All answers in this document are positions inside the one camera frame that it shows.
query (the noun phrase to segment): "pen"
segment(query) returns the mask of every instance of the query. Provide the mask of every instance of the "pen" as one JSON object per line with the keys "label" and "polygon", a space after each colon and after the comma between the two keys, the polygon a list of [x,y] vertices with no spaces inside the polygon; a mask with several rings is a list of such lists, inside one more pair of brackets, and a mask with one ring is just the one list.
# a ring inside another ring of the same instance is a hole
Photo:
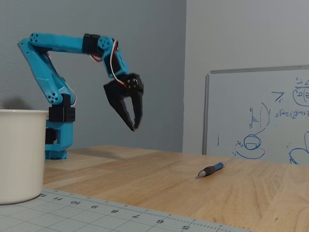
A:
{"label": "pen", "polygon": [[219,169],[224,168],[225,166],[226,166],[226,162],[220,162],[220,163],[217,163],[213,166],[209,166],[207,168],[204,168],[197,175],[200,176],[200,177],[205,177],[205,176],[213,174],[215,171],[217,171]]}

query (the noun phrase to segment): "wooden table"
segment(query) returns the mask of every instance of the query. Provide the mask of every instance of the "wooden table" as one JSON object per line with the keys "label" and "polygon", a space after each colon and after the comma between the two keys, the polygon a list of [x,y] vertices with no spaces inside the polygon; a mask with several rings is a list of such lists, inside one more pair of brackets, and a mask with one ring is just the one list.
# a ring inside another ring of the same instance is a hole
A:
{"label": "wooden table", "polygon": [[308,232],[308,177],[308,166],[99,146],[48,160],[44,186],[255,231]]}

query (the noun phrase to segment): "gray cutting mat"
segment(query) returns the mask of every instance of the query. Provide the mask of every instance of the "gray cutting mat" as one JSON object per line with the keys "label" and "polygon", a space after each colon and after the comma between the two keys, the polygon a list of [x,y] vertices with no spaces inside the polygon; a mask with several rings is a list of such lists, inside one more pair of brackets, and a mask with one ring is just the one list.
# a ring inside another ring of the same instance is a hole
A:
{"label": "gray cutting mat", "polygon": [[250,232],[203,220],[44,189],[0,206],[0,232]]}

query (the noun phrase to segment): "robotic arm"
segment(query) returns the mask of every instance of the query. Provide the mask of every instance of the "robotic arm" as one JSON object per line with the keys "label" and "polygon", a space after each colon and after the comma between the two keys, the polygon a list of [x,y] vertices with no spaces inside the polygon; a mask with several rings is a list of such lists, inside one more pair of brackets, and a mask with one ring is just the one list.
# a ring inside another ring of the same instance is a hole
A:
{"label": "robotic arm", "polygon": [[[90,55],[96,62],[103,63],[106,72],[114,80],[104,85],[110,105],[127,126],[134,131],[142,116],[143,82],[138,74],[128,74],[118,41],[107,36],[85,34],[83,38],[53,34],[32,33],[18,47],[29,63],[32,73],[52,104],[46,122],[45,156],[47,159],[65,159],[65,151],[73,143],[76,95],[66,81],[55,70],[49,51]],[[130,120],[124,103],[125,97],[132,98],[135,123]]]}

